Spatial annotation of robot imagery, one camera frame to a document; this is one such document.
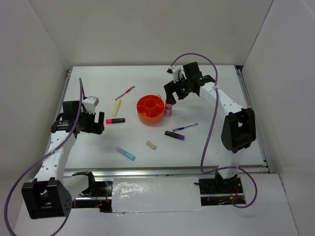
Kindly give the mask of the red pen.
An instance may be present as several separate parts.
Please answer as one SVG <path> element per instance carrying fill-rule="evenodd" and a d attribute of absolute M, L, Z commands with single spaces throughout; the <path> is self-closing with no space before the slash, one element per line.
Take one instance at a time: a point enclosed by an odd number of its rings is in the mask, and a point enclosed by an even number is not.
<path fill-rule="evenodd" d="M 123 96 L 125 96 L 127 93 L 129 93 L 131 90 L 133 90 L 135 86 L 131 86 L 129 89 L 127 89 L 123 94 L 119 95 L 115 100 L 121 99 Z"/>

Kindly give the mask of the orange round organizer container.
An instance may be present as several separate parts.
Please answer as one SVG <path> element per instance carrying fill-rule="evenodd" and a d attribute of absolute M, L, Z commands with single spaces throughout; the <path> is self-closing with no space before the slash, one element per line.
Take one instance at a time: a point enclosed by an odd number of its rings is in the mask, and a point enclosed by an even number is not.
<path fill-rule="evenodd" d="M 138 117 L 145 125 L 156 125 L 164 117 L 165 104 L 157 95 L 145 95 L 140 98 L 136 105 Z"/>

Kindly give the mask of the blue pen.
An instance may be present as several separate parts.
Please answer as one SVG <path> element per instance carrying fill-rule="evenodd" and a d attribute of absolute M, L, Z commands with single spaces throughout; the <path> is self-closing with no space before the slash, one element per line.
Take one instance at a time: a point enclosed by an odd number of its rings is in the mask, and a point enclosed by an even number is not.
<path fill-rule="evenodd" d="M 188 126 L 179 127 L 179 128 L 173 129 L 172 132 L 178 132 L 178 131 L 184 130 L 186 128 L 194 127 L 194 126 L 197 126 L 197 125 L 198 125 L 198 123 L 194 123 L 194 124 L 191 124 L 191 125 L 188 125 Z"/>

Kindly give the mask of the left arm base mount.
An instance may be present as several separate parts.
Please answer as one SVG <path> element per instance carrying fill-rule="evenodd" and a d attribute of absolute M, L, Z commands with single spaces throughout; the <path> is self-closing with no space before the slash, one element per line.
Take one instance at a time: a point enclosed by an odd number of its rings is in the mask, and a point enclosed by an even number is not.
<path fill-rule="evenodd" d="M 96 208 L 103 213 L 112 212 L 113 181 L 96 181 L 92 172 L 76 172 L 73 177 L 84 177 L 83 187 L 73 197 L 73 208 Z"/>

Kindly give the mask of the aluminium right rail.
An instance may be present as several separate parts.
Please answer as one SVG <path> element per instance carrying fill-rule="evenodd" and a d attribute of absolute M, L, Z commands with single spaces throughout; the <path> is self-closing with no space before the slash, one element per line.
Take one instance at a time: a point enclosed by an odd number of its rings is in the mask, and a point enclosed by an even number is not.
<path fill-rule="evenodd" d="M 241 86 L 241 90 L 245 99 L 245 103 L 247 105 L 248 108 L 250 108 L 252 110 L 253 113 L 253 119 L 255 122 L 255 133 L 256 133 L 256 140 L 260 149 L 260 153 L 262 155 L 262 158 L 264 160 L 264 163 L 266 165 L 266 167 L 268 168 L 269 173 L 274 174 L 275 173 L 275 168 L 274 168 L 274 164 L 271 160 L 271 156 L 270 153 L 267 149 L 267 146 L 265 144 L 264 139 L 261 136 L 261 132 L 258 126 L 258 121 L 257 121 L 257 112 L 254 110 L 253 108 L 253 104 L 244 80 L 244 76 L 242 73 L 243 70 L 243 66 L 242 65 L 235 65 L 234 66 L 235 70 L 236 70 L 236 74 L 238 76 L 238 80 Z"/>

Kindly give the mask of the aluminium front rail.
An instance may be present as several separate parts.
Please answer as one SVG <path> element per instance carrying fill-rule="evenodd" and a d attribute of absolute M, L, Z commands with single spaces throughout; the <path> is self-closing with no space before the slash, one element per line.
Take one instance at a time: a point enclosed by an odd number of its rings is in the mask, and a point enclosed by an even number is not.
<path fill-rule="evenodd" d="M 248 173 L 268 173 L 269 168 L 265 166 L 241 167 Z M 95 177 L 140 177 L 140 176 L 179 176 L 200 175 L 199 168 L 175 168 L 175 169 L 94 169 L 94 170 L 65 170 L 63 177 L 71 177 L 76 172 L 91 171 Z"/>

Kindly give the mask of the purple black highlighter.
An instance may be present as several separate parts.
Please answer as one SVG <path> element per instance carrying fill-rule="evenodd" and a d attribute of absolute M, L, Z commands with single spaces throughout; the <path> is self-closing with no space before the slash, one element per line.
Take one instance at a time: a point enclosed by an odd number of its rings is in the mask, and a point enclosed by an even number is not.
<path fill-rule="evenodd" d="M 164 133 L 166 136 L 168 137 L 172 137 L 172 138 L 175 138 L 175 139 L 178 139 L 178 140 L 184 140 L 185 137 L 184 135 L 181 135 L 181 134 L 178 134 L 178 133 L 175 133 L 175 132 L 171 132 L 171 131 L 165 131 Z"/>

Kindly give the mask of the white cover panel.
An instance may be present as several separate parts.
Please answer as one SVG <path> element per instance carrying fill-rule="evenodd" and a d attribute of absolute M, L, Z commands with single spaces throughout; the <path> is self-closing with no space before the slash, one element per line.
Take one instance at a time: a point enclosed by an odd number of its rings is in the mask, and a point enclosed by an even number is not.
<path fill-rule="evenodd" d="M 197 177 L 115 178 L 116 213 L 187 212 L 202 209 Z"/>

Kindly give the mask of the yellow highlighter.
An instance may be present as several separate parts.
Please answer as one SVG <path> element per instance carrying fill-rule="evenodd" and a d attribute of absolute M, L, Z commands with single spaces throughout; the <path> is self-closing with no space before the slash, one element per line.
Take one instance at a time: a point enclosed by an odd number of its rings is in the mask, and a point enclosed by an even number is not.
<path fill-rule="evenodd" d="M 117 99 L 117 100 L 116 100 L 116 103 L 115 103 L 115 106 L 114 106 L 114 109 L 113 109 L 113 112 L 112 112 L 112 116 L 113 116 L 113 117 L 116 117 L 116 116 L 117 116 L 117 113 L 118 113 L 118 111 L 119 111 L 121 102 L 122 102 L 121 99 Z"/>

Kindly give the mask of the beige eraser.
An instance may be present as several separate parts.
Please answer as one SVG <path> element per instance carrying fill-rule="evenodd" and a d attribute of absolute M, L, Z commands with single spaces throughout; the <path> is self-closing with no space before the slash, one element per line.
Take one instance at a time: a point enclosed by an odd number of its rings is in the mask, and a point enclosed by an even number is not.
<path fill-rule="evenodd" d="M 155 150 L 157 148 L 156 145 L 154 145 L 151 141 L 147 141 L 146 145 L 149 146 L 151 149 Z"/>

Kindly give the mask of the aluminium rail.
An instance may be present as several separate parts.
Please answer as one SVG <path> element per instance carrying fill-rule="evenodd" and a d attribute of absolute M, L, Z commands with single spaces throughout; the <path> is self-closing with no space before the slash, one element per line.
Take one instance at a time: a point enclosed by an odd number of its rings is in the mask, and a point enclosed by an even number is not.
<path fill-rule="evenodd" d="M 269 168 L 265 166 L 241 167 L 248 173 L 268 173 Z M 140 177 L 140 176 L 179 176 L 200 175 L 199 168 L 175 168 L 175 169 L 94 169 L 94 170 L 65 170 L 63 177 L 71 177 L 76 172 L 91 171 L 95 177 Z"/>
<path fill-rule="evenodd" d="M 253 108 L 253 104 L 244 80 L 244 76 L 242 73 L 243 70 L 243 66 L 242 65 L 235 65 L 234 66 L 235 70 L 236 70 L 236 74 L 238 76 L 238 80 L 241 86 L 241 90 L 245 99 L 245 103 L 247 105 L 248 108 L 250 108 L 252 110 L 253 113 L 253 119 L 255 122 L 255 133 L 256 133 L 256 140 L 260 149 L 260 153 L 262 155 L 262 158 L 264 160 L 264 163 L 266 165 L 266 167 L 268 168 L 269 173 L 274 174 L 275 173 L 275 168 L 274 168 L 274 164 L 271 160 L 271 156 L 270 153 L 267 149 L 267 146 L 265 144 L 264 139 L 261 136 L 261 132 L 258 126 L 258 121 L 257 121 L 257 112 L 254 110 Z"/>

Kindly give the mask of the pink black highlighter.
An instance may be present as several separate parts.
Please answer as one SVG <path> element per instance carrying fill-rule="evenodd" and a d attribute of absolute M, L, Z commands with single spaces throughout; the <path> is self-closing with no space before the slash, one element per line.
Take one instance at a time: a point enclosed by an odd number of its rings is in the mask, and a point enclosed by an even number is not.
<path fill-rule="evenodd" d="M 125 118 L 111 118 L 111 119 L 106 119 L 105 123 L 115 124 L 115 123 L 124 123 L 125 121 L 126 121 Z"/>

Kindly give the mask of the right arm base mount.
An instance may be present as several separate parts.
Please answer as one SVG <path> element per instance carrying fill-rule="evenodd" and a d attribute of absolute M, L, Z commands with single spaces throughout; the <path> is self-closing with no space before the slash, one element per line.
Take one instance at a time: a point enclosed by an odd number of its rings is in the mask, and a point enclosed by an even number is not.
<path fill-rule="evenodd" d="M 202 206 L 236 205 L 246 203 L 241 179 L 227 185 L 219 185 L 214 178 L 199 179 L 194 185 L 199 187 Z"/>

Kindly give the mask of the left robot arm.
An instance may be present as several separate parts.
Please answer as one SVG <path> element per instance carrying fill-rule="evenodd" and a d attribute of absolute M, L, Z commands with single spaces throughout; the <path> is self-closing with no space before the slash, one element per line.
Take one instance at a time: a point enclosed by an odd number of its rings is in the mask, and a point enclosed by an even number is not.
<path fill-rule="evenodd" d="M 72 147 L 81 132 L 100 135 L 104 131 L 104 113 L 95 113 L 99 99 L 63 102 L 63 111 L 51 126 L 48 157 L 31 182 L 24 183 L 22 195 L 31 219 L 67 217 L 79 194 L 92 196 L 97 183 L 92 172 L 76 172 L 64 181 L 64 171 Z"/>

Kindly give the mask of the blue clear highlighter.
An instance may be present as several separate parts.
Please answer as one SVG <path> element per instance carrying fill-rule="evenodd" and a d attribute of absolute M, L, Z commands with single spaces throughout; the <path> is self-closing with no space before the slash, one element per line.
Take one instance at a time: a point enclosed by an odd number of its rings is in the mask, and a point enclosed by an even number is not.
<path fill-rule="evenodd" d="M 116 151 L 131 161 L 134 161 L 136 159 L 136 157 L 133 154 L 131 154 L 130 152 L 126 151 L 125 149 L 121 147 L 116 147 Z"/>

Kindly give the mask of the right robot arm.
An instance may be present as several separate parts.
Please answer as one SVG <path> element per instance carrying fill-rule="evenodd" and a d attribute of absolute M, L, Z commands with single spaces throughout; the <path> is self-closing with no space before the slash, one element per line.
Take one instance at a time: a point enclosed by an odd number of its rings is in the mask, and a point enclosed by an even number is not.
<path fill-rule="evenodd" d="M 171 65 L 167 73 L 173 77 L 171 82 L 164 85 L 168 114 L 178 100 L 195 93 L 215 107 L 209 136 L 214 130 L 216 117 L 221 116 L 224 119 L 220 139 L 227 154 L 225 163 L 217 170 L 215 188 L 225 193 L 237 177 L 237 168 L 245 149 L 256 140 L 255 113 L 253 109 L 244 108 L 234 102 L 218 87 L 218 77 L 203 75 L 196 62 L 183 66 Z"/>

